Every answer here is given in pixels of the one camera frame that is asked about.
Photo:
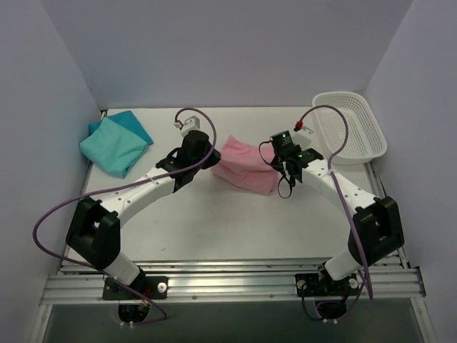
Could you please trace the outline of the pink t shirt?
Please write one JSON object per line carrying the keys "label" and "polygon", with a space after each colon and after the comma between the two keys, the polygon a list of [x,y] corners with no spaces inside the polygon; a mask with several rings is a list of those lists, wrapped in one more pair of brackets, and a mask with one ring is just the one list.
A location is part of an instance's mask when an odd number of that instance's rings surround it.
{"label": "pink t shirt", "polygon": [[273,157],[271,145],[261,147],[239,141],[229,136],[221,149],[221,161],[211,172],[236,187],[269,195],[278,183],[278,172],[266,164]]}

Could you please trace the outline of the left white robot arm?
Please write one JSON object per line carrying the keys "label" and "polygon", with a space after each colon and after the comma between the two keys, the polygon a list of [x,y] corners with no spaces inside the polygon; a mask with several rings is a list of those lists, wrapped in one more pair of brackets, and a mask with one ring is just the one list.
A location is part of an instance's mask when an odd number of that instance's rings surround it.
{"label": "left white robot arm", "polygon": [[94,269],[119,281],[127,299],[139,298],[148,288],[143,270],[121,251],[121,229],[128,220],[162,197],[190,183],[196,173],[215,166],[221,154],[199,130],[185,134],[180,147],[159,161],[143,184],[100,197],[85,197],[77,205],[66,243]]}

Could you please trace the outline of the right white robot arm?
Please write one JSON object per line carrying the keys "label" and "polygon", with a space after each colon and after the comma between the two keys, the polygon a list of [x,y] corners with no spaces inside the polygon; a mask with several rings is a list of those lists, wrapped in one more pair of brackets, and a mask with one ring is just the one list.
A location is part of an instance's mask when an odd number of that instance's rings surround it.
{"label": "right white robot arm", "polygon": [[380,198],[356,186],[331,168],[315,149],[303,150],[288,131],[270,137],[274,151],[272,165],[291,183],[310,186],[347,217],[350,233],[346,248],[323,264],[317,286],[335,294],[343,279],[368,268],[404,245],[398,204],[391,197]]}

